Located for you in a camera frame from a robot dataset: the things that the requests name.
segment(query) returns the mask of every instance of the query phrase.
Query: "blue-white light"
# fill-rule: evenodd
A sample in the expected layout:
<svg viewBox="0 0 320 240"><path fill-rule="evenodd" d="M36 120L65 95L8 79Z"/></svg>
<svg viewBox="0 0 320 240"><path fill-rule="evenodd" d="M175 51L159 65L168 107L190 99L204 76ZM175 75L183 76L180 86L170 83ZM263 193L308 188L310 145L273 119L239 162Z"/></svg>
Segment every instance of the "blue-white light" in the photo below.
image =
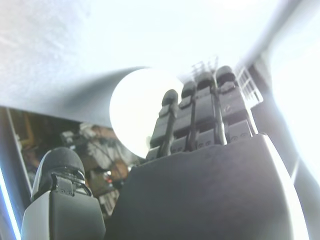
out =
<svg viewBox="0 0 320 240"><path fill-rule="evenodd" d="M20 235L20 231L18 228L17 220L16 220L14 210L13 210L11 202L10 202L9 194L7 191L7 187L6 187L4 176L2 174L1 167L0 167L0 187L1 187L3 198L4 198L4 203L5 203L6 209L8 210L8 214L9 214L9 218L11 221L11 225L13 228L15 238L16 238L16 240L21 240L21 235Z"/></svg>

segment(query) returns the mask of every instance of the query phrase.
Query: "white round object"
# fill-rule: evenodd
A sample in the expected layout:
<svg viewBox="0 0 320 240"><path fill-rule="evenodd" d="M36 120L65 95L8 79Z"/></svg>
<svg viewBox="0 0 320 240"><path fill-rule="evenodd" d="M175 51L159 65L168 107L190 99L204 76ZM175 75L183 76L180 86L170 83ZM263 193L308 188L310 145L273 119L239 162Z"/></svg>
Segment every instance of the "white round object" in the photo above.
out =
<svg viewBox="0 0 320 240"><path fill-rule="evenodd" d="M110 101L112 128L132 153L145 158L165 93L174 89L181 100L183 84L160 69L140 69L125 76Z"/></svg>

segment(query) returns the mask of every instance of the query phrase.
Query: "robotic hand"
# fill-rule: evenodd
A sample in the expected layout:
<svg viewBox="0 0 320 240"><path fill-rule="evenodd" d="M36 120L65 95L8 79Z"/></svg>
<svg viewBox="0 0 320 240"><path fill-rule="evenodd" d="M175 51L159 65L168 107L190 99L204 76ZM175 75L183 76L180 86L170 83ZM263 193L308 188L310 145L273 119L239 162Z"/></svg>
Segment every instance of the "robotic hand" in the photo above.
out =
<svg viewBox="0 0 320 240"><path fill-rule="evenodd" d="M22 240L307 240L290 176L258 134L229 67L169 90L145 163L131 170L105 227L71 150L38 169Z"/></svg>

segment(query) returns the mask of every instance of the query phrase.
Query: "white disc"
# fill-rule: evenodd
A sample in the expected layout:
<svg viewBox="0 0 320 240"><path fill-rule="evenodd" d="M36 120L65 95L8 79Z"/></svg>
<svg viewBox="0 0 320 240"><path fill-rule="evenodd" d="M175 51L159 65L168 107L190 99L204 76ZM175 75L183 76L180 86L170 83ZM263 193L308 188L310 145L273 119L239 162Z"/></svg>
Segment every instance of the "white disc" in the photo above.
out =
<svg viewBox="0 0 320 240"><path fill-rule="evenodd" d="M114 89L110 101L111 125L123 145L145 158L163 96L174 89L180 102L182 88L180 80L159 69L140 69L125 76Z"/></svg>

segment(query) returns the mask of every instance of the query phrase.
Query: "light strip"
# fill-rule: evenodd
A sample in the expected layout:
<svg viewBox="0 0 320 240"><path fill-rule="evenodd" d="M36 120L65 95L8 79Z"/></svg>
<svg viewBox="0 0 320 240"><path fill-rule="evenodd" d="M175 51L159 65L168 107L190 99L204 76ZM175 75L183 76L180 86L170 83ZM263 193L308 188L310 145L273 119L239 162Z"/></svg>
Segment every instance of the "light strip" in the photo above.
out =
<svg viewBox="0 0 320 240"><path fill-rule="evenodd" d="M9 218L10 218L10 221L11 221L11 225L12 225L12 228L13 228L15 239L16 240L21 240L21 235L20 235L20 231L19 231L19 228L18 228L17 220L16 220L16 217L15 217L15 214L14 214L14 210L13 210L11 202L10 202L9 194L8 194L8 191L7 191L7 187L6 187L4 176L2 174L1 167L0 167L0 187L1 187L3 198L4 198L5 206L6 206L6 209L8 211L8 214L9 214Z"/></svg>

